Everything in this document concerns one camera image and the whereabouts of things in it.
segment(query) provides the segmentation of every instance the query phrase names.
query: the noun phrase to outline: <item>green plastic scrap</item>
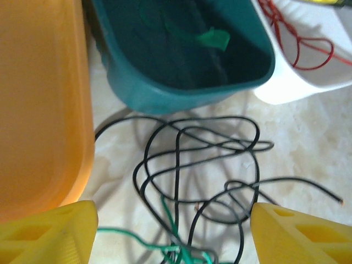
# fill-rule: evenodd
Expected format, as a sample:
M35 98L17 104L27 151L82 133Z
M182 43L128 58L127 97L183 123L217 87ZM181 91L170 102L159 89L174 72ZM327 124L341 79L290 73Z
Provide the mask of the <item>green plastic scrap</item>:
M165 11L160 10L162 20L164 23L164 28L177 40L181 41L183 44L187 45L198 45L208 48L218 48L219 50L225 51L228 43L230 41L230 34L225 30L214 29L213 27L210 30L203 34L192 34L189 33L173 23L167 16ZM140 17L143 23L149 28L156 29L152 22L148 20L145 6L143 0L140 5Z

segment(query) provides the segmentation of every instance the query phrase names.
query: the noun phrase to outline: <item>red wire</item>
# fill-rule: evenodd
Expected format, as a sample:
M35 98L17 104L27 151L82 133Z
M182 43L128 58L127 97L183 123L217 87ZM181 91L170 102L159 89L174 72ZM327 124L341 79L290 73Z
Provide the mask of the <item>red wire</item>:
M299 69L299 70L316 70L319 69L323 66L325 66L332 58L335 58L337 60L339 60L342 63L345 63L347 65L352 66L352 61L347 60L345 58L342 58L336 54L334 54L334 43L327 39L327 38L317 38L317 37L302 37L300 35L298 35L297 30L295 27L292 26L292 24L288 23L285 18L282 16L282 13L280 12L280 10L276 7L276 5L272 2L272 0L258 0L259 5L261 6L264 15L266 17L268 17L271 20L271 26L274 27L274 31L275 31L275 35L277 38L277 41L279 43L280 48L282 49L282 51L284 52L284 47L282 44L282 39L281 39L281 33L280 33L280 28L279 28L279 23L282 23L283 25L285 25L286 29L296 38L296 45L297 45L297 55L296 55L296 59L294 61L294 63L292 63L292 67L295 69ZM330 45L330 50L327 51L323 48L319 48L315 45L312 45L310 43L308 43L307 41L322 41L322 42L326 42ZM298 66L298 61L300 59L300 55L301 55L301 45L306 46L308 48L311 48L312 50L315 51L319 51L321 53L324 53L326 55L328 55L327 59L319 64L318 66L315 67L300 67Z

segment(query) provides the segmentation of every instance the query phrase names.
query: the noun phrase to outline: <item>electrical wire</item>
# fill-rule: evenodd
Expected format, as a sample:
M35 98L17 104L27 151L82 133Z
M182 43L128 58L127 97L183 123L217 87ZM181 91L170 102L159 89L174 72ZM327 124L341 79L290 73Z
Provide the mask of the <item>electrical wire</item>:
M172 121L167 121L161 118L150 117L150 116L133 116L133 117L125 117L119 118L117 120L111 121L108 124L105 124L95 136L95 139L98 138L106 131L108 128L119 124L121 122L126 122L128 120L135 120L135 119L146 119L146 120L153 120L159 123L159 126L153 131L150 138L148 139L145 149L144 149L144 157L143 160L137 164L133 171L133 185L140 196L141 200L145 204L145 206L149 209L150 213L155 217L159 225L162 229L168 234L170 239L170 246L164 245L151 245L140 239L136 234L131 233L124 229L118 228L99 228L98 231L100 232L115 232L120 234L129 235L135 239L142 245L144 245L149 250L159 250L163 256L163 260L161 263L170 263L170 264L180 264L181 261L184 261L186 264L194 264L194 263L211 263L211 264L228 264L228 263L239 263L241 256L243 254L244 249L244 231L242 228L243 223L249 219L252 207L254 203L258 201L258 197L261 195L264 199L268 202L273 204L278 204L272 198L270 198L267 194L259 190L259 186L261 184L268 184L268 183L276 183L276 182L287 182L287 181L296 181L305 184L309 184L318 190L322 191L326 195L330 196L332 199L336 200L337 202L343 203L343 200L337 196L336 194L332 193L331 191L327 190L323 186L318 183L315 183L311 180L299 178L299 177L278 177L278 178L271 178L260 180L260 170L259 164L256 159L257 152L268 151L274 147L274 143L271 141L261 141L260 138L260 129L256 122L248 117L243 117L239 115L232 115L232 116L224 116L224 117L209 117L209 118L183 118L183 119L176 119ZM211 129L209 127L205 127L203 124L204 122L211 122L211 127L217 127L217 122L225 121L240 121L246 122L250 124L255 131L254 136L251 140L248 139L241 139L234 136L228 136L226 134L220 133L215 129ZM165 128L171 128L177 132L175 137L175 148L160 151L158 153L150 154L151 145L154 142L157 135L160 134ZM221 138L220 142L212 142L206 140L204 138L199 137L197 134L199 132L206 132L210 133L211 135L218 136ZM194 140L200 144L199 147L190 147L184 148L182 147L181 138L188 137L190 140ZM181 155L185 153L197 153L199 151L209 150L209 149L218 149L225 151L224 154L220 153L216 157L206 158L200 161L194 161L189 163L182 163L180 161ZM242 155L244 153L248 153L254 162L254 181L251 183L246 183L241 179L231 179L224 183L224 190L220 191L216 195L211 198L204 198L204 199L181 199L179 197L179 188L180 188L180 171L182 169L191 168L194 166L198 166L201 164L205 164L211 161L219 161L224 158L232 158L238 155ZM169 168L159 170L157 172L152 173L149 164L152 160L168 156L174 155L175 157L175 166L171 166ZM137 175L138 172L144 169L146 174L146 178L142 183L138 182ZM174 172L174 190L173 195L167 194L156 184L154 181L156 178L165 176L167 173ZM148 200L146 194L146 188L148 186L153 186L153 188L159 193L161 197L162 206L164 212L166 212L167 219L164 219L162 215L160 215L157 210L155 209L152 202ZM244 206L242 202L235 198L234 194L243 189L250 189L253 192L253 196L249 206ZM240 207L240 210L237 211L233 208L233 206L228 205L223 200L224 197L229 197L235 204ZM174 218L166 205L166 200L173 203L174 206ZM228 212L233 216L232 220L228 219L218 219L211 216L204 214L206 208L209 207L211 204L218 204L223 206L228 210ZM187 242L183 241L182 238L178 234L179 230L179 206L180 205L195 205L196 213L192 220L189 235ZM198 220L203 217L213 223L227 225L227 226L237 226L239 229L239 249L236 255L236 258L232 262L219 262L219 257L217 253L213 249L209 248L202 248L202 247L194 247L193 246L193 237L195 228L197 225Z
M293 35L296 38L296 49L297 49L297 55L296 55L296 59L293 63L291 63L292 67L298 70L316 70L316 69L320 69L323 66L325 66L332 58L339 60L340 62L352 66L352 61L345 59L337 54L335 54L335 48L334 48L334 43L329 40L328 38L324 38L324 37L302 37L298 34L296 28L288 23L284 16L282 15L282 13L280 12L280 10L276 7L276 5L273 3L273 0L258 0L259 5L264 13L264 15L269 18L270 20L270 24L272 27L274 27L274 32L277 38L277 41L279 43L279 46L281 48L281 50L283 51L283 53L285 53L284 51L284 47L283 47L283 43L282 43L282 38L281 38L281 31L280 31L280 24L283 24L287 31ZM329 45L329 49L323 49L320 47L317 47L309 42L325 42L327 45ZM313 66L313 67L301 67L298 66L298 62L299 59L301 57L301 45L306 46L312 50L318 51L320 53L326 54L328 57L326 58L326 60L317 65L317 66Z

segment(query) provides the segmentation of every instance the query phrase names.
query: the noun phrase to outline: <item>white floor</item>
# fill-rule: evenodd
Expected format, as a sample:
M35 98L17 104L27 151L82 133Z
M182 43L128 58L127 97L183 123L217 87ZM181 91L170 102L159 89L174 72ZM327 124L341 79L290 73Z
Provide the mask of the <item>white floor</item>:
M125 105L115 97L107 83L93 40L89 59L94 125L97 127ZM307 177L337 192L344 198L345 205L341 207L319 191L299 183L265 185L262 190L284 207L352 225L352 89L322 93L278 106L259 101L251 92L241 92L217 105L196 109L194 113L204 117L243 114L256 120L261 128L261 138L276 143L274 149L257 156L262 179L280 175ZM147 121L129 122L105 132L96 144L92 176L81 198L95 201L100 226L131 229L147 241L153 241L160 229L135 193L131 172L141 160L143 148L140 144L147 139L154 125ZM160 142L172 144L167 132L163 138ZM161 163L154 163L154 169L160 168ZM196 195L202 193L197 189L201 186L203 193L210 196L222 190L226 177L250 182L253 171L253 162L245 155L197 167L189 174L189 179L184 178L188 187L184 193L189 193L186 189L194 190L191 193ZM152 192L150 197L157 199ZM181 222L180 234L184 240L190 217L187 215ZM244 229L241 263L258 263L249 222ZM165 242L166 237L161 234L159 243ZM221 260L233 260L238 249L238 230L200 221L195 244L213 247ZM159 263L161 260L156 252L147 261L140 261L143 253L142 247L124 236L98 234L90 263Z

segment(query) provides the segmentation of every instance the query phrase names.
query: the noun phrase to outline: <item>black wire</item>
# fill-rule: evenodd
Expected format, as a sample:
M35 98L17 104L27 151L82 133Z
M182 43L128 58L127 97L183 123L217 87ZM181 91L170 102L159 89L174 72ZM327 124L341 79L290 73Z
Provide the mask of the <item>black wire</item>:
M261 195L263 196L267 201L273 204L277 204L273 199L271 199L267 194L259 190L260 184L263 183L274 183L274 182L280 182L280 181L297 181L297 182L302 182L306 184L310 184L333 199L335 199L338 202L342 202L342 199L338 197L337 195L333 194L331 191L327 190L326 188L320 186L319 184L310 181L308 179L303 179L303 178L298 178L298 177L278 177L278 178L272 178L272 179L266 179L266 180L260 180L260 170L259 170L259 164L257 161L257 158L255 156L255 153L257 152L263 152L263 151L268 151L274 147L274 143L271 141L259 141L260 137L260 130L259 126L256 124L255 121L253 121L250 118L243 117L243 116L238 116L238 115L232 115L232 116L224 116L224 117L209 117L209 118L183 118L183 119L177 119L173 121L166 121L160 118L156 117L150 117L150 116L133 116L133 117L126 117L126 118L120 118L115 121L112 121L105 125L101 130L99 130L96 133L95 139L97 140L104 131L106 131L108 128L114 126L115 124L127 121L127 120L133 120L133 119L147 119L147 120L154 120L160 123L160 126L154 130L152 135L150 136L148 142L146 143L146 147L144 150L144 157L143 160L137 164L133 171L133 185L144 202L145 206L150 210L150 212L153 214L155 219L159 222L160 226L168 233L171 244L172 245L178 245L180 247L183 247L187 250L189 250L191 253L202 253L202 252L207 252L210 254L213 259L214 263L218 264L219 259L217 253L212 250L212 249L207 249L207 248L199 248L199 247L194 247L192 246L192 241L193 241L193 236L194 236L194 231L196 224L199 220L200 217L203 217L211 222L218 223L218 224L225 224L228 226L233 226L233 225L238 225L239 228L239 240L240 240L240 245L239 245L239 250L236 256L236 259L233 263L239 263L240 258L243 254L243 248L244 248L244 232L242 228L242 224L249 219L250 213L252 210L252 207L254 203L258 201L258 196ZM188 122L200 122L200 121L219 121L219 120L226 120L226 121L231 121L231 120L240 120L241 122L248 122L251 124L254 129L255 129L255 135L252 140L248 139L238 139L235 137L231 137L228 135L225 135L223 133L220 133L214 129L210 129L201 125L184 125L185 123ZM184 126L182 128L179 128L178 125L183 124ZM157 137L157 135L166 127L172 128L177 131L176 139L175 139L175 149L171 150L166 150L166 151L161 151L159 153L155 153L150 155L150 148L151 145L154 141L154 139ZM219 136L223 138L223 141L219 143L213 143L208 140L202 139L199 136L195 135L194 133L191 133L190 131L196 130L196 131L205 131L207 133L211 133L212 135ZM200 146L200 147L192 147L192 148L181 148L181 143L180 139L182 136L187 136L191 138L192 140L197 141L200 144L206 144L205 146ZM230 147L229 144L237 144L239 147ZM196 151L203 151L211 148L217 148L220 150L225 150L227 153L218 155L217 157L212 157L212 158L207 158L203 159L200 161L195 161L195 162L190 162L186 164L180 164L180 156L183 153L187 152L196 152ZM180 171L185 168L190 168L194 167L196 165L201 165L207 162L211 161L217 161L220 159L224 158L231 158L235 157L238 155L243 155L245 153L248 153L253 161L254 161L254 166L255 166L255 171L254 171L254 181L252 183L246 183L242 180L238 179L232 179L228 180L224 184L224 190L219 192L213 197L210 198L204 198L204 199L180 199L179 198L179 187L180 187ZM166 155L175 155L175 166L169 167L166 169L163 169L161 171L151 173L149 169L149 162L154 159L161 158ZM146 173L146 179L141 183L141 185L138 184L137 181L137 175L138 172L141 168L144 168L144 171ZM166 173L174 172L175 173L175 184L174 184L174 194L166 194L164 193L161 188L153 181L157 177L161 177L165 175ZM158 214L158 212L155 210L154 206L152 203L149 202L147 195L146 195L146 188L148 185L151 184L154 189L160 193L161 196L164 196L165 199L169 200L170 202L174 203L174 217L175 217L175 225L177 228L179 227L179 206L180 205L201 205L201 207L197 210L195 213L195 216L192 220L190 230L189 230L189 236L188 236L188 241L187 243L181 241L181 239L178 238L177 234L174 234L173 231L171 230L170 226L167 224L167 221L163 219L162 216ZM241 202L239 202L235 197L234 193L239 190L243 190L244 188L249 188L253 191L253 196L252 200L250 202L250 205L248 208L246 208ZM236 212L234 208L231 206L227 205L225 202L219 200L223 196L228 196L230 199L237 204L242 212L241 214L243 215L242 217L239 217L239 213ZM204 214L204 210L210 205L210 204L220 204L224 206L233 216L234 219L232 221L229 220L223 220L223 219L217 219L214 217L210 217L206 214Z

